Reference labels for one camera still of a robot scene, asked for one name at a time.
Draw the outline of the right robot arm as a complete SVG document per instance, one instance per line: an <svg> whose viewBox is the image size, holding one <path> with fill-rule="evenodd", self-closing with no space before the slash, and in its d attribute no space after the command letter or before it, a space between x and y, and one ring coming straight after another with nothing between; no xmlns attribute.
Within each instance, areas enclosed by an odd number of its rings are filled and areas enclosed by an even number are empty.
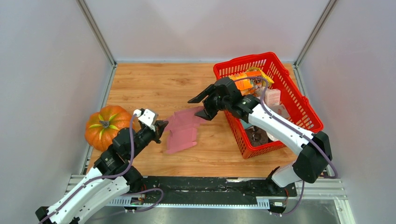
<svg viewBox="0 0 396 224"><path fill-rule="evenodd" d="M212 120L218 111L227 111L236 119L271 134L297 155L293 163L276 168L268 176L266 189L274 196L294 182L314 183L327 166L333 165L330 139L325 132L313 133L299 127L272 111L262 99L243 96L229 77L217 80L188 101L189 104L200 102L204 108L195 113L197 117Z"/></svg>

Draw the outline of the pink paper box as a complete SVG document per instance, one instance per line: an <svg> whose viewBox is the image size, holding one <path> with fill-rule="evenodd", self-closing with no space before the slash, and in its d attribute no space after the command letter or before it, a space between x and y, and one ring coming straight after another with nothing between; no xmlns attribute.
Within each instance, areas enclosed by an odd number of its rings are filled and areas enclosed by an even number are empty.
<svg viewBox="0 0 396 224"><path fill-rule="evenodd" d="M195 115L201 110L202 106L180 110L166 119L169 122L165 128L169 131L166 153L174 154L197 145L198 127L206 122Z"/></svg>

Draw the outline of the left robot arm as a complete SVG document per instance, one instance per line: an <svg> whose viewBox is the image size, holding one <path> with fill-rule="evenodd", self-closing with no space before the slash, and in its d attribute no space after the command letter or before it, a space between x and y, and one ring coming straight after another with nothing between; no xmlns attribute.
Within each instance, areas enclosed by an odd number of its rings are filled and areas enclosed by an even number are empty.
<svg viewBox="0 0 396 224"><path fill-rule="evenodd" d="M132 161L150 142L159 144L168 121L157 120L152 127L122 128L112 144L95 161L83 179L62 199L35 214L41 224L84 224L113 199L141 194L142 175Z"/></svg>

